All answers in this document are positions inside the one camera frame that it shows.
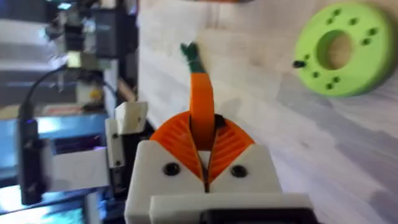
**black screw hole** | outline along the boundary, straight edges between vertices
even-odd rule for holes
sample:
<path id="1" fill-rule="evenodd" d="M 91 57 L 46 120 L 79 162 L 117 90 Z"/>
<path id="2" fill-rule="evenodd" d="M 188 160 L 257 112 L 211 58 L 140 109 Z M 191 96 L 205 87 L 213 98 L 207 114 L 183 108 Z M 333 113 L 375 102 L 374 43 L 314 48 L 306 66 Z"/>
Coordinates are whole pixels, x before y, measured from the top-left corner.
<path id="1" fill-rule="evenodd" d="M 370 43 L 371 43 L 371 39 L 369 39 L 369 38 L 366 38 L 366 39 L 362 40 L 362 45 L 363 46 L 369 45 Z"/>
<path id="2" fill-rule="evenodd" d="M 330 25 L 334 22 L 335 20 L 333 18 L 330 18 L 326 21 L 326 24 Z"/>
<path id="3" fill-rule="evenodd" d="M 336 10 L 333 11 L 333 15 L 334 16 L 338 16 L 340 14 L 341 14 L 341 9 L 336 9 Z"/>
<path id="4" fill-rule="evenodd" d="M 377 32 L 378 32 L 377 28 L 372 28 L 372 29 L 369 29 L 368 33 L 369 33 L 369 35 L 376 35 Z"/>
<path id="5" fill-rule="evenodd" d="M 181 171 L 180 166 L 175 162 L 168 163 L 163 167 L 164 174 L 171 177 L 179 174 L 180 171 Z"/>
<path id="6" fill-rule="evenodd" d="M 356 25 L 358 22 L 359 22 L 358 18 L 352 18 L 349 20 L 348 24 L 353 26 L 353 25 Z"/>
<path id="7" fill-rule="evenodd" d="M 326 85 L 327 90 L 331 90 L 333 88 L 333 84 L 329 83 Z"/>
<path id="8" fill-rule="evenodd" d="M 248 175 L 248 170 L 242 165 L 236 165 L 231 168 L 231 174 L 236 178 L 244 178 Z"/>

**light wood grain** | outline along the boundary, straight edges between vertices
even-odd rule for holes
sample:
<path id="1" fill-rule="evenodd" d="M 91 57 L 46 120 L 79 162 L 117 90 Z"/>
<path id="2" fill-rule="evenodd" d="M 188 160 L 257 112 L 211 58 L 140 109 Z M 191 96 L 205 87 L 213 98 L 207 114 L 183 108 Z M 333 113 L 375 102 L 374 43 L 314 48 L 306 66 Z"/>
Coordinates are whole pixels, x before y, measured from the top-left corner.
<path id="1" fill-rule="evenodd" d="M 197 41 L 216 112 L 272 153 L 287 192 L 308 192 L 322 222 L 398 223 L 398 77 L 368 94 L 325 98 L 291 69 L 295 41 L 335 0 L 215 4 L 141 1 L 139 96 L 155 126 L 188 108 L 181 42 Z M 373 0 L 398 18 L 396 0 Z"/>

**green disc with hole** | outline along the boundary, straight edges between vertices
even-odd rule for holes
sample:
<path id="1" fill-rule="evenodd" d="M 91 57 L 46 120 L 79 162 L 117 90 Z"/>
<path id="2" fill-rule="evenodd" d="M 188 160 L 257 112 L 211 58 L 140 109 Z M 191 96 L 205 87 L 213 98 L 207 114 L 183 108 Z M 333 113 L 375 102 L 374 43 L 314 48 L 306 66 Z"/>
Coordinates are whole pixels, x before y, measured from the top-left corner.
<path id="1" fill-rule="evenodd" d="M 351 39 L 348 62 L 333 68 L 328 49 L 339 35 Z M 365 3 L 345 2 L 313 16 L 295 48 L 299 77 L 312 91 L 327 96 L 352 96 L 374 88 L 394 61 L 394 37 L 384 13 Z"/>

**blue light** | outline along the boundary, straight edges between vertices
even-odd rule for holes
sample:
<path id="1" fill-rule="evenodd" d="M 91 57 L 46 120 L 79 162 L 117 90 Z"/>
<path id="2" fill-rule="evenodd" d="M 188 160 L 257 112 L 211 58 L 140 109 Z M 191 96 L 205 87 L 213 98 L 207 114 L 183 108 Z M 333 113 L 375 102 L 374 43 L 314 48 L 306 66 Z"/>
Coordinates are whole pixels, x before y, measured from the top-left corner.
<path id="1" fill-rule="evenodd" d="M 72 7 L 72 4 L 63 2 L 63 3 L 59 4 L 58 9 L 68 10 L 71 7 Z"/>

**black screw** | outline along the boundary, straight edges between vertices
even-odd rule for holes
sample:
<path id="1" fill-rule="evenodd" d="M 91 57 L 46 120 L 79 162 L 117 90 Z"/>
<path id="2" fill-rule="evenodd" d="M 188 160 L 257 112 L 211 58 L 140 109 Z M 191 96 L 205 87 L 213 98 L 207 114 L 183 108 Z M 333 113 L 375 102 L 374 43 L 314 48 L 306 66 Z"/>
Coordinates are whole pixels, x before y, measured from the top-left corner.
<path id="1" fill-rule="evenodd" d="M 293 62 L 293 67 L 294 68 L 303 68 L 303 67 L 305 67 L 307 64 L 305 63 L 305 62 L 303 62 L 303 61 L 294 61 Z"/>
<path id="2" fill-rule="evenodd" d="M 163 167 L 164 174 L 171 177 L 179 174 L 180 171 L 181 171 L 180 166 L 175 162 L 168 163 L 166 164 L 166 166 Z"/>
<path id="3" fill-rule="evenodd" d="M 244 178 L 248 175 L 248 170 L 242 165 L 236 165 L 231 168 L 231 174 L 237 178 Z"/>

